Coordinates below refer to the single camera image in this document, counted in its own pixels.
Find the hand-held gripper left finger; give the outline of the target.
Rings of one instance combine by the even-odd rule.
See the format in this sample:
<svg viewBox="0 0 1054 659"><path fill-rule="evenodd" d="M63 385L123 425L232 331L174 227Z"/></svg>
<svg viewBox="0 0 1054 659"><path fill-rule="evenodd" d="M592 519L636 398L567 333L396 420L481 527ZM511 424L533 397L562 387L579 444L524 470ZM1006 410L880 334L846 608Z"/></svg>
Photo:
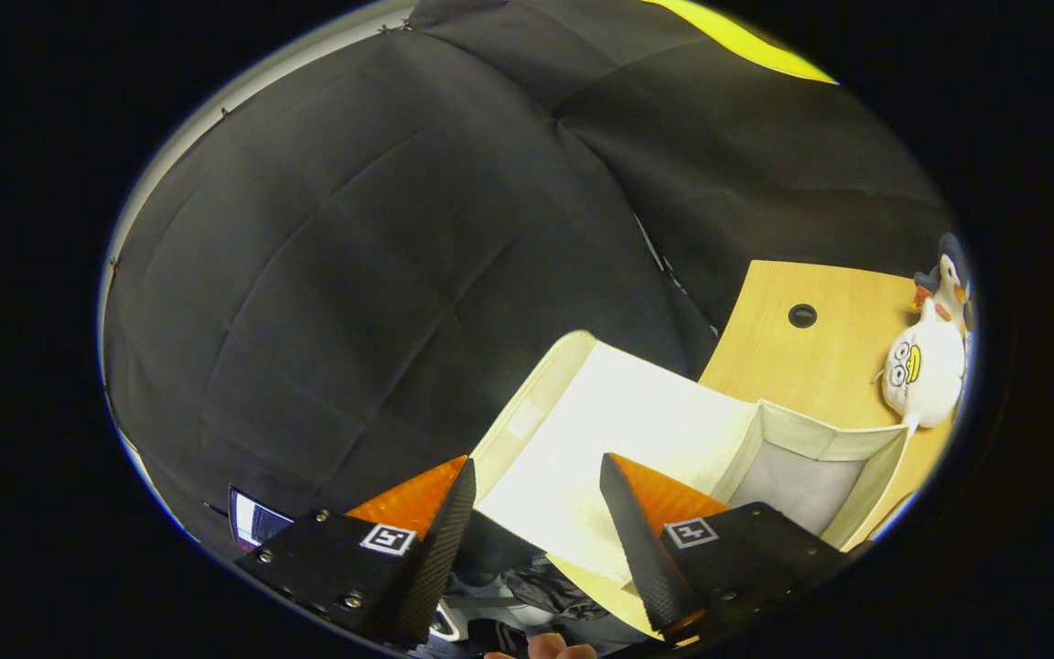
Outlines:
<svg viewBox="0 0 1054 659"><path fill-rule="evenodd" d="M237 560L256 587L377 645L426 643L477 495L457 456L350 512L317 508Z"/></svg>

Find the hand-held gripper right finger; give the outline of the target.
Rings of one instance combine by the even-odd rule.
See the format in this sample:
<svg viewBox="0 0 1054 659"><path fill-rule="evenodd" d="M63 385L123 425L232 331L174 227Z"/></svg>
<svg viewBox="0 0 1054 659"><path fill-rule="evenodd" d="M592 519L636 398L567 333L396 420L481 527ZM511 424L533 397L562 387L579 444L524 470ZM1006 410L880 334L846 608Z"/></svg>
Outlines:
<svg viewBox="0 0 1054 659"><path fill-rule="evenodd" d="M731 508L626 456L603 456L599 491L665 642L726 641L809 596L871 546L836 549L769 504Z"/></svg>

